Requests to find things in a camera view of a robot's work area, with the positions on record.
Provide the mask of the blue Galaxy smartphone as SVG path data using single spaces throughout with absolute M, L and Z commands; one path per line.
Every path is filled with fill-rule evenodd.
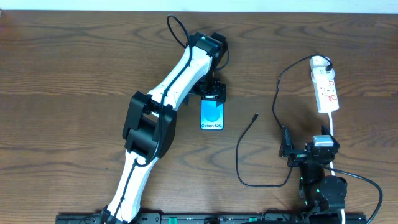
M 223 130 L 224 104 L 218 101 L 201 100 L 200 127 L 202 130 Z

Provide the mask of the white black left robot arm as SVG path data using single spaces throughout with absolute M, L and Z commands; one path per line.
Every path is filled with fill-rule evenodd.
M 228 53 L 226 37 L 217 32 L 190 35 L 182 58 L 167 77 L 150 92 L 133 95 L 122 133 L 124 169 L 114 198 L 100 213 L 101 223 L 130 223 L 136 218 L 149 174 L 169 150 L 178 108 L 190 95 L 218 104 L 226 101 L 226 85 L 214 72 Z

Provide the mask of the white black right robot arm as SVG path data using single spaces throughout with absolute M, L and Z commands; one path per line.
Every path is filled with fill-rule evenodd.
M 333 162 L 339 148 L 326 126 L 321 127 L 321 134 L 312 137 L 304 149 L 294 148 L 288 128 L 282 127 L 279 156 L 287 158 L 289 167 L 300 169 L 300 194 L 311 212 L 334 213 L 345 208 L 346 180 L 326 175 L 323 168 Z

